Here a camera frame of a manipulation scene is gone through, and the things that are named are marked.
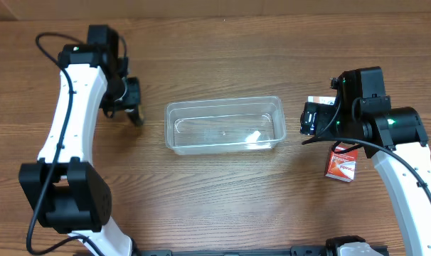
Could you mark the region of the white Hansaplast plaster box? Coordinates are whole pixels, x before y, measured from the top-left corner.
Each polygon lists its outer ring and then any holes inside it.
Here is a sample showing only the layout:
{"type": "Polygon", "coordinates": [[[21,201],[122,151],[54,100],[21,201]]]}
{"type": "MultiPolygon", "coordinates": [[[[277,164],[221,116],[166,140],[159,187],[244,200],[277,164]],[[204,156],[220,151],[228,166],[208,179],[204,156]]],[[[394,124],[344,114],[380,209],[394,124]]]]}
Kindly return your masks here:
{"type": "Polygon", "coordinates": [[[327,96],[308,96],[307,101],[317,104],[334,105],[336,98],[327,96]]]}

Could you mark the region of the dark tube with white cap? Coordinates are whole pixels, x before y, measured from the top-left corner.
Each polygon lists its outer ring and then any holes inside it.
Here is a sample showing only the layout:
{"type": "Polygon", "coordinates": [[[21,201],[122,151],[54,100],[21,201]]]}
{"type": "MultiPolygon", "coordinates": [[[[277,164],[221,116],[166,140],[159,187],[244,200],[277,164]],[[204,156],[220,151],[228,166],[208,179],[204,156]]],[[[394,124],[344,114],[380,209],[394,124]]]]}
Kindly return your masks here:
{"type": "Polygon", "coordinates": [[[134,126],[139,127],[144,124],[144,113],[141,105],[136,105],[133,109],[125,110],[125,112],[134,126]]]}

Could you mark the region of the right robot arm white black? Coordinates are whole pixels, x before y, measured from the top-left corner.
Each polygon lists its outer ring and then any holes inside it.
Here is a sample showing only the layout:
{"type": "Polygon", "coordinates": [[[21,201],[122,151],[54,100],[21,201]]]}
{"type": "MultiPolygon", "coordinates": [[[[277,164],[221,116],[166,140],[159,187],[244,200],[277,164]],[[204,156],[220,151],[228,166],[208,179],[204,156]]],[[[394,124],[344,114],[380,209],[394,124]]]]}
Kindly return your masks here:
{"type": "Polygon", "coordinates": [[[384,183],[407,255],[431,255],[431,152],[425,126],[412,107],[393,108],[380,67],[345,71],[331,79],[333,104],[308,100],[300,117],[307,144],[362,148],[384,183]]]}

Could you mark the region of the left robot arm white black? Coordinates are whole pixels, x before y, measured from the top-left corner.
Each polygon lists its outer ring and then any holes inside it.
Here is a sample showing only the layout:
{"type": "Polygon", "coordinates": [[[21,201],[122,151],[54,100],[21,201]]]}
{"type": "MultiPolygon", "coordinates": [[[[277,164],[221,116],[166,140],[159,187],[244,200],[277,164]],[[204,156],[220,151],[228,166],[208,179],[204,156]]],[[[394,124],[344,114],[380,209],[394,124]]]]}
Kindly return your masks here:
{"type": "Polygon", "coordinates": [[[77,240],[93,255],[138,255],[135,241],[112,217],[110,187],[96,172],[92,145],[97,115],[123,111],[135,126],[140,111],[139,80],[129,75],[127,44],[107,25],[91,25],[86,41],[70,38],[53,63],[60,93],[53,122],[37,160],[22,164],[18,180],[33,210],[27,250],[36,225],[77,240]]]}

